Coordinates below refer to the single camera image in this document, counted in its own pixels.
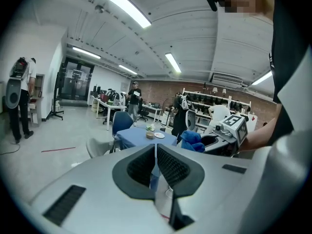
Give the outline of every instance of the fluorescent light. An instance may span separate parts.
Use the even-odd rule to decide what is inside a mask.
[[[128,0],[110,0],[122,10],[124,10],[129,16],[131,16],[142,28],[146,28],[151,25],[147,18]]]
[[[178,73],[181,73],[181,70],[176,62],[176,60],[174,59],[174,57],[172,56],[171,53],[167,53],[165,54],[166,58],[169,60],[169,62],[171,63],[171,65],[173,66],[173,68],[175,69],[175,71],[177,71]]]
[[[97,56],[97,55],[95,55],[95,54],[92,54],[92,53],[90,53],[90,52],[88,52],[88,51],[85,51],[85,50],[83,50],[83,49],[78,49],[78,48],[76,48],[76,47],[73,47],[73,50],[82,52],[82,53],[84,53],[84,54],[86,54],[86,55],[90,55],[90,56],[92,56],[92,57],[94,57],[94,58],[97,58],[97,59],[101,59],[100,56]]]
[[[129,72],[132,73],[132,74],[137,75],[136,72],[133,72],[132,70],[130,70],[130,69],[128,69],[128,68],[126,68],[126,67],[124,67],[124,66],[122,66],[122,65],[119,65],[119,67],[120,67],[120,68],[123,68],[123,69],[125,69],[125,70],[127,70],[127,71],[129,71]]]
[[[267,78],[272,76],[272,71],[269,71],[266,75],[264,75],[263,77],[261,77],[260,79],[256,80],[252,85],[258,85],[259,83],[263,82],[264,80],[266,80]]]

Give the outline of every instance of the doorway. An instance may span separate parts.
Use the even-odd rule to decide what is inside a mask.
[[[87,101],[93,69],[94,65],[83,60],[66,58],[59,96],[62,99]]]

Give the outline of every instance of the gray floor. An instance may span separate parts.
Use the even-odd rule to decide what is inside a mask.
[[[96,119],[91,108],[63,107],[64,120],[51,118],[42,122],[39,127],[30,126],[35,134],[29,139],[22,139],[20,149],[13,154],[0,156],[1,175],[7,181],[11,194],[29,202],[42,188],[60,177],[77,164],[90,157],[85,147],[89,137],[101,141],[113,141],[111,130],[106,130],[102,119]],[[138,121],[138,127],[151,124]],[[14,138],[6,135],[0,145],[0,153],[11,152],[18,148],[10,144]],[[47,150],[71,148],[74,149],[44,152]],[[156,207],[159,212],[169,216],[171,199],[164,193],[168,184],[161,177],[156,194]]]

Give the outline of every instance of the vent grille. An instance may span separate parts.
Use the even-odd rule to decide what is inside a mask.
[[[72,185],[67,191],[47,210],[43,216],[51,222],[60,226],[68,216],[72,208],[86,189],[80,186]]]
[[[227,81],[227,82],[232,82],[232,83],[237,83],[237,84],[243,84],[243,81],[241,79],[231,77],[231,76],[225,76],[225,75],[214,75],[215,80],[221,80],[221,81]]]

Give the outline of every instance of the plate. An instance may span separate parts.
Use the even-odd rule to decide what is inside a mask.
[[[155,137],[157,138],[165,138],[165,135],[162,133],[154,133]]]

